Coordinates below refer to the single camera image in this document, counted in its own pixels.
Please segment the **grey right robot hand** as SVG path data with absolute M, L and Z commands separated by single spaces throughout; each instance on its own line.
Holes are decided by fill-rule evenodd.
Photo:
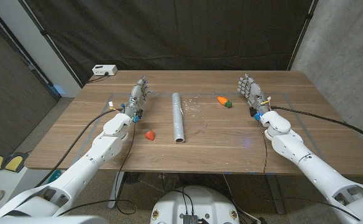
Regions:
M 247 73 L 244 77 L 240 77 L 237 91 L 246 98 L 249 113 L 257 121 L 270 111 L 269 102 L 271 97 L 266 98 L 261 87 Z

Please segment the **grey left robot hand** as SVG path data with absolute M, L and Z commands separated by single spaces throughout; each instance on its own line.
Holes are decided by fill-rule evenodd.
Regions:
M 151 91 L 149 90 L 148 81 L 146 76 L 143 75 L 131 90 L 129 101 L 124 107 L 124 114 L 128 115 L 133 122 L 141 119 L 145 100 L 150 94 Z

